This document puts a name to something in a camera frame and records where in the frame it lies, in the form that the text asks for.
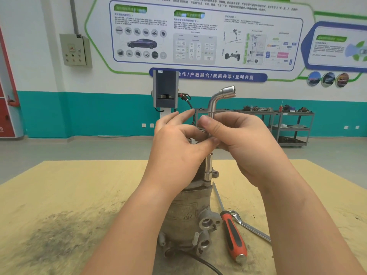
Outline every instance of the floor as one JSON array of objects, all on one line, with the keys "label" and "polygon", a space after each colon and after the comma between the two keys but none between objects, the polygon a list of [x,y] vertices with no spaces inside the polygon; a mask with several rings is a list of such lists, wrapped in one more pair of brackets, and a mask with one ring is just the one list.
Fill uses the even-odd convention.
[{"label": "floor", "polygon": [[[63,140],[0,141],[0,184],[45,160],[143,160],[151,139],[76,138]],[[310,138],[307,147],[284,148],[290,159],[307,159],[367,189],[367,138]],[[214,159],[232,159],[223,150]]]}]

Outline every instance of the teal wall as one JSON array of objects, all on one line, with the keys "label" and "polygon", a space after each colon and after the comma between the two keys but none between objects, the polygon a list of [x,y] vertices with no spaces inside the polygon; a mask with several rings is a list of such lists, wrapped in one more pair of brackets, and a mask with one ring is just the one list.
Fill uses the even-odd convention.
[{"label": "teal wall", "polygon": [[[25,134],[30,138],[153,135],[154,129],[149,124],[159,118],[150,95],[29,91],[18,94]],[[194,108],[207,107],[208,101],[209,97],[192,97],[191,104]],[[219,101],[217,108],[240,109],[252,105],[277,109],[282,101],[234,98]],[[311,136],[367,136],[366,102],[284,100],[285,104],[316,112]],[[188,108],[186,102],[179,100],[179,111]],[[301,123],[308,125],[309,120],[304,118]],[[296,117],[287,116],[283,123],[295,124]]]}]

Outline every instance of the pink rectangle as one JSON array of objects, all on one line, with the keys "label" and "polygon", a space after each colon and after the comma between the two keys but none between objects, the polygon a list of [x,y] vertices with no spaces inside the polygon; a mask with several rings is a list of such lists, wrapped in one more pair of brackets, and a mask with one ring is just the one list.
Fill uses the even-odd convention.
[{"label": "pink rectangle", "polygon": [[288,59],[288,55],[289,53],[286,53],[286,52],[278,52],[277,58]]}]

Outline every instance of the screwdriver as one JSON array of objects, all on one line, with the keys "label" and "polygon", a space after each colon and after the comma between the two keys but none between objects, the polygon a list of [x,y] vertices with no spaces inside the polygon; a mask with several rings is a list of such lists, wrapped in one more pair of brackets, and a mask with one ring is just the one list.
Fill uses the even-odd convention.
[{"label": "screwdriver", "polygon": [[215,193],[217,194],[219,204],[221,205],[221,217],[224,224],[224,232],[226,235],[227,241],[227,248],[229,254],[231,255],[232,259],[234,259],[239,264],[244,264],[247,260],[247,249],[245,242],[243,241],[239,231],[237,230],[235,224],[232,221],[232,215],[229,211],[224,209],[223,203],[219,196],[217,187],[215,183],[213,183],[213,187]]}]

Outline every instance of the person's left hand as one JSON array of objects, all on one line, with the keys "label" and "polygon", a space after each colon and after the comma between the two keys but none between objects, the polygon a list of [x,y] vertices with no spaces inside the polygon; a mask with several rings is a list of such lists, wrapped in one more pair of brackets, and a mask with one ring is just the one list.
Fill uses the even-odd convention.
[{"label": "person's left hand", "polygon": [[[171,113],[156,122],[153,146],[141,185],[157,187],[174,199],[195,177],[201,162],[220,141],[194,125],[183,124],[195,110]],[[190,144],[187,138],[199,141]]]}]

